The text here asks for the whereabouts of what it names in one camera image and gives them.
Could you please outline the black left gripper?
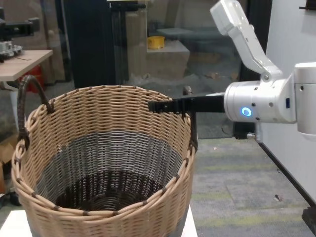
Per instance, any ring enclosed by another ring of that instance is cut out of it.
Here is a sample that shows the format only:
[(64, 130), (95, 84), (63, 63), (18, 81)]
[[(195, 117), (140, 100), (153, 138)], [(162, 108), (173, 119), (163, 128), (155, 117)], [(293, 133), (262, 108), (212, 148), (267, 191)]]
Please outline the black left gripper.
[(17, 22), (14, 25), (5, 22), (4, 8), (0, 7), (0, 40), (9, 41), (12, 35), (33, 35), (40, 30), (40, 19), (37, 17)]

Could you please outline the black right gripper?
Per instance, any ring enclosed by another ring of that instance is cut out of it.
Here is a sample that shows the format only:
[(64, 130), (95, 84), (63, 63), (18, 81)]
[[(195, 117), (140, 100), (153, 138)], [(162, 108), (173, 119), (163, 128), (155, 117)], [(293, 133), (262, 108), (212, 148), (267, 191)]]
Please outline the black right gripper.
[[(205, 96), (184, 98), (185, 109), (192, 113), (224, 113), (224, 94), (214, 93)], [(184, 114), (182, 99), (149, 101), (148, 109), (153, 113)]]

